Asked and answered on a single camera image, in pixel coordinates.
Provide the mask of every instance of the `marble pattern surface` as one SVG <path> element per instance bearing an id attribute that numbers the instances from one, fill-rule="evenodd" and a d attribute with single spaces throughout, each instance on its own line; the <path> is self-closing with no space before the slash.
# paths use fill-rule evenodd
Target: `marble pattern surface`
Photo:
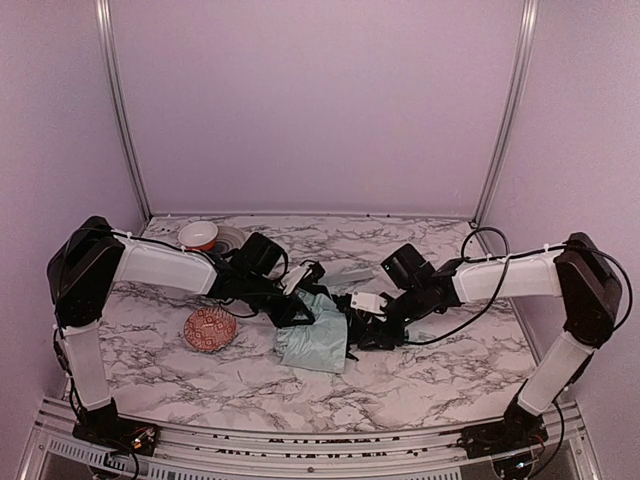
<path id="1" fill-rule="evenodd" d="M 201 217 L 154 218 L 145 236 L 177 244 Z M 292 259 L 319 260 L 327 275 L 373 268 L 376 276 L 332 291 L 399 292 L 379 267 L 406 242 L 436 267 L 458 256 L 468 224 L 368 217 L 231 216 L 212 218 L 283 245 Z M 470 253 L 480 255 L 475 242 Z M 204 354 L 183 326 L 204 297 L 141 284 L 117 284 L 101 324 L 107 377 L 121 412 L 180 424 L 238 430 L 345 432 L 410 429 L 500 415 L 534 360 L 506 302 L 447 340 L 392 352 L 354 351 L 342 375 L 279 365 L 275 327 L 264 315 L 238 320 L 227 348 Z M 414 338 L 443 334 L 482 305 L 414 323 Z M 240 302 L 229 307 L 249 313 Z"/>

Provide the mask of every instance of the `wire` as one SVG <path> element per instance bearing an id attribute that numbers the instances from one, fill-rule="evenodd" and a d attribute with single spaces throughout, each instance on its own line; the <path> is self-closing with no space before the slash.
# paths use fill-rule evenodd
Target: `wire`
<path id="1" fill-rule="evenodd" d="M 127 447 L 124 443 L 119 442 L 118 440 L 113 440 L 111 438 L 101 438 L 100 441 L 102 443 L 111 443 L 119 447 L 118 450 L 115 450 L 114 452 L 112 452 L 112 455 L 113 454 L 117 455 L 121 450 L 123 450 L 127 455 L 129 455 L 133 459 L 133 463 L 135 464 L 136 468 L 133 473 L 133 477 L 131 477 L 131 480 L 137 480 L 138 476 L 140 475 L 140 462 L 138 461 L 138 456 L 133 451 L 133 449 L 131 447 Z"/>
<path id="2" fill-rule="evenodd" d="M 83 232 L 83 231 L 97 231 L 97 232 L 102 232 L 102 233 L 111 233 L 109 230 L 103 229 L 103 228 L 97 228 L 97 227 L 80 227 L 77 230 L 75 230 L 67 239 L 67 241 L 64 244 L 64 250 L 62 251 L 62 266 L 60 267 L 60 275 L 58 277 L 58 285 L 57 285 L 57 289 L 56 289 L 56 297 L 60 297 L 60 294 L 62 293 L 62 279 L 64 278 L 64 274 L 65 274 L 65 270 L 66 270 L 66 266 L 67 266 L 67 257 L 69 256 L 69 247 L 71 246 L 71 241 L 73 240 L 73 237 L 78 233 L 78 232 Z"/>
<path id="3" fill-rule="evenodd" d="M 116 237 L 128 238 L 130 240 L 136 240 L 136 241 L 139 241 L 139 242 L 153 243 L 155 245 L 162 245 L 163 247 L 170 248 L 171 250 L 174 250 L 176 252 L 192 253 L 192 254 L 195 254 L 195 255 L 199 255 L 201 257 L 204 257 L 205 260 L 207 262 L 209 262 L 212 267 L 214 267 L 214 268 L 216 268 L 216 267 L 219 268 L 220 267 L 219 264 L 217 264 L 217 263 L 215 263 L 213 261 L 213 258 L 211 258 L 211 256 L 209 256 L 209 254 L 207 254 L 207 253 L 205 253 L 205 252 L 203 252 L 201 250 L 196 250 L 196 249 L 185 249 L 185 250 L 183 250 L 180 247 L 176 247 L 175 245 L 171 245 L 170 243 L 163 242 L 162 240 L 155 240 L 153 238 L 145 238 L 145 237 L 129 236 L 129 235 L 126 235 L 124 233 L 120 233 L 120 232 L 116 232 L 116 231 L 112 231 L 111 233 Z"/>
<path id="4" fill-rule="evenodd" d="M 280 283 L 280 281 L 289 273 L 289 255 L 284 251 L 282 247 L 280 247 L 280 251 L 282 252 L 282 258 L 284 260 L 284 270 L 282 271 L 282 275 L 275 279 L 276 283 Z"/>
<path id="5" fill-rule="evenodd" d="M 545 252 L 554 252 L 554 251 L 558 251 L 558 250 L 569 250 L 569 251 L 583 251 L 583 252 L 590 252 L 593 253 L 594 255 L 598 255 L 599 257 L 604 258 L 605 260 L 613 263 L 615 265 L 615 267 L 618 269 L 618 271 L 620 272 L 620 274 L 622 275 L 622 278 L 624 279 L 625 285 L 626 285 L 626 289 L 627 289 L 627 309 L 625 310 L 625 313 L 622 315 L 622 318 L 620 320 L 618 320 L 618 322 L 616 323 L 615 327 L 613 328 L 613 331 L 615 332 L 616 330 L 618 330 L 620 327 L 622 327 L 622 325 L 625 324 L 625 322 L 629 319 L 629 317 L 631 316 L 631 311 L 633 310 L 633 302 L 634 302 L 634 298 L 633 298 L 633 285 L 631 284 L 631 279 L 629 277 L 629 274 L 627 273 L 627 271 L 624 269 L 624 267 L 622 266 L 622 264 L 612 255 L 603 252 L 602 250 L 598 250 L 597 248 L 591 248 L 591 247 L 586 247 L 586 246 L 582 246 L 582 245 L 572 245 L 572 244 L 566 244 L 563 243 L 561 245 L 554 245 L 552 247 L 549 248 L 540 248 L 537 250 L 530 250 L 528 252 L 523 252 L 523 253 L 517 253 L 514 255 L 511 255 L 510 258 L 511 260 L 517 260 L 519 258 L 526 258 L 526 257 L 531 257 L 533 255 L 538 255 L 541 253 L 545 253 Z M 490 260 L 500 260 L 502 258 L 505 258 L 503 255 L 496 255 L 496 256 L 492 256 L 492 257 L 480 257 L 480 258 L 470 258 L 470 259 L 465 259 L 466 263 L 483 263 L 486 261 L 490 261 Z"/>
<path id="6" fill-rule="evenodd" d="M 631 279 L 629 278 L 629 274 L 622 267 L 620 262 L 618 262 L 618 260 L 616 260 L 613 256 L 609 255 L 608 253 L 605 253 L 605 252 L 603 252 L 601 250 L 598 250 L 597 248 L 583 247 L 583 246 L 579 246 L 579 245 L 566 245 L 566 249 L 567 250 L 578 250 L 578 251 L 591 252 L 591 253 L 594 253 L 596 255 L 599 255 L 600 257 L 602 257 L 602 258 L 610 261 L 611 263 L 613 263 L 616 266 L 616 268 L 620 271 L 620 273 L 622 274 L 622 277 L 624 278 L 624 281 L 625 281 L 625 283 L 627 285 L 627 295 L 628 295 L 628 298 L 627 298 L 627 310 L 625 311 L 625 313 L 622 316 L 622 318 L 618 321 L 616 326 L 613 327 L 613 331 L 615 332 L 620 327 L 622 327 L 622 325 L 624 325 L 625 322 L 629 319 L 629 316 L 631 315 L 631 310 L 633 309 L 633 286 L 631 285 Z"/>
<path id="7" fill-rule="evenodd" d="M 237 300 L 240 300 L 244 297 L 287 297 L 284 293 L 280 292 L 248 292 L 248 293 L 239 293 L 236 294 Z"/>
<path id="8" fill-rule="evenodd" d="M 462 242 L 462 247 L 460 248 L 460 258 L 462 258 L 463 260 L 466 261 L 467 257 L 465 255 L 465 250 L 467 248 L 467 244 L 473 239 L 473 237 L 475 237 L 476 235 L 478 235 L 479 233 L 482 233 L 482 232 L 493 232 L 493 233 L 498 234 L 500 236 L 500 238 L 502 239 L 502 243 L 504 244 L 505 255 L 509 255 L 509 253 L 511 253 L 511 248 L 509 246 L 509 240 L 507 239 L 507 236 L 504 234 L 504 232 L 502 230 L 500 230 L 499 228 L 496 228 L 496 227 L 479 227 L 479 228 L 476 228 L 475 230 L 473 230 L 469 235 L 467 235 L 467 237 Z"/>
<path id="9" fill-rule="evenodd" d="M 494 228 L 494 227 L 480 227 L 480 228 L 472 231 L 464 239 L 464 242 L 462 242 L 462 248 L 460 249 L 460 256 L 464 259 L 465 258 L 465 256 L 464 256 L 465 248 L 466 248 L 467 244 L 469 243 L 469 241 L 474 236 L 476 236 L 478 233 L 485 232 L 485 231 L 486 232 L 494 232 L 494 233 L 497 233 L 500 236 L 500 238 L 502 239 L 502 242 L 504 243 L 504 249 L 505 249 L 505 253 L 506 253 L 506 257 L 503 257 L 503 258 L 505 258 L 505 261 L 504 261 L 504 268 L 502 269 L 502 274 L 500 275 L 500 280 L 498 280 L 498 284 L 496 285 L 496 289 L 493 291 L 493 295 L 491 295 L 491 298 L 489 299 L 489 301 L 473 317 L 471 317 L 469 320 L 464 322 L 462 325 L 459 325 L 458 327 L 454 328 L 453 330 L 445 333 L 444 335 L 441 335 L 439 337 L 433 338 L 431 340 L 426 340 L 424 342 L 412 342 L 412 341 L 406 340 L 404 342 L 406 345 L 420 345 L 420 346 L 431 345 L 433 343 L 440 342 L 440 341 L 444 340 L 445 338 L 449 338 L 450 336 L 455 335 L 456 333 L 458 333 L 463 328 L 468 327 L 473 322 L 478 320 L 485 313 L 487 313 L 489 311 L 489 309 L 493 306 L 494 302 L 498 298 L 498 295 L 500 294 L 500 289 L 502 288 L 502 285 L 504 284 L 504 280 L 507 277 L 507 271 L 509 270 L 509 262 L 511 261 L 511 257 L 509 256 L 509 254 L 511 253 L 511 247 L 509 246 L 509 240 L 507 239 L 506 235 L 501 230 L 499 230 L 497 228 Z"/>
<path id="10" fill-rule="evenodd" d="M 258 316 L 258 312 L 253 312 L 253 313 L 250 313 L 248 315 L 240 315 L 240 314 L 237 314 L 237 313 L 233 313 L 233 312 L 227 310 L 225 307 L 223 307 L 222 303 L 218 303 L 216 306 L 220 310 L 222 310 L 224 312 L 227 312 L 229 315 L 231 315 L 232 317 L 235 317 L 235 318 L 253 318 L 253 317 L 257 317 Z"/>
<path id="11" fill-rule="evenodd" d="M 558 415 L 560 415 L 560 439 L 558 440 L 558 445 L 556 446 L 556 449 L 553 451 L 551 456 L 535 473 L 532 473 L 531 475 L 529 475 L 529 480 L 540 475 L 540 473 L 542 473 L 542 471 L 549 466 L 549 464 L 553 461 L 553 459 L 556 458 L 556 456 L 558 455 L 558 452 L 562 447 L 562 442 L 564 441 L 564 434 L 565 434 L 564 415 L 562 414 L 562 409 L 558 405 L 557 400 L 553 401 L 553 406 L 556 407 L 556 410 L 558 411 Z"/>
<path id="12" fill-rule="evenodd" d="M 547 447 L 545 446 L 544 440 L 542 440 L 542 437 L 540 435 L 533 435 L 531 438 L 535 438 L 536 440 L 538 440 L 538 443 L 542 447 L 542 451 L 540 452 L 540 455 L 538 455 L 538 459 L 540 459 L 542 458 L 542 455 L 544 455 L 544 452 L 547 450 Z"/>
<path id="13" fill-rule="evenodd" d="M 71 410 L 73 410 L 73 413 L 75 414 L 76 418 L 78 419 L 78 421 L 80 422 L 82 419 L 80 417 L 80 408 L 76 407 L 75 403 L 73 403 L 73 396 L 75 395 L 77 398 L 78 397 L 78 390 L 76 389 L 76 384 L 75 381 L 73 380 L 73 377 L 70 378 L 71 380 L 71 389 L 69 390 L 69 405 L 71 405 Z"/>

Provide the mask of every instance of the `lavender wall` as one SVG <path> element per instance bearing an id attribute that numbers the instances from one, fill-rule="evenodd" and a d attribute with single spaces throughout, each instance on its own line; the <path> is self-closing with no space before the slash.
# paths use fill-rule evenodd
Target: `lavender wall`
<path id="1" fill-rule="evenodd" d="M 93 2 L 0 2 L 0 477 L 59 391 L 48 259 L 85 217 L 141 224 L 110 106 Z"/>
<path id="2" fill-rule="evenodd" d="M 471 217 L 522 2 L 113 2 L 156 212 Z"/>
<path id="3" fill-rule="evenodd" d="M 516 248 L 584 230 L 640 285 L 640 4 L 542 2 L 526 91 L 487 224 Z M 559 302 L 521 303 L 539 345 Z M 605 479 L 638 478 L 640 316 L 576 387 Z"/>

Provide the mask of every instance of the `light blue cloth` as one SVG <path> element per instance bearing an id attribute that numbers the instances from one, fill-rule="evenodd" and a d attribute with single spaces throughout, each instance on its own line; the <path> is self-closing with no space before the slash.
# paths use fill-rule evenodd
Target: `light blue cloth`
<path id="1" fill-rule="evenodd" d="M 347 353 L 347 319 L 326 295 L 298 290 L 298 297 L 316 317 L 313 325 L 280 328 L 275 351 L 280 363 L 329 373 L 343 373 Z"/>

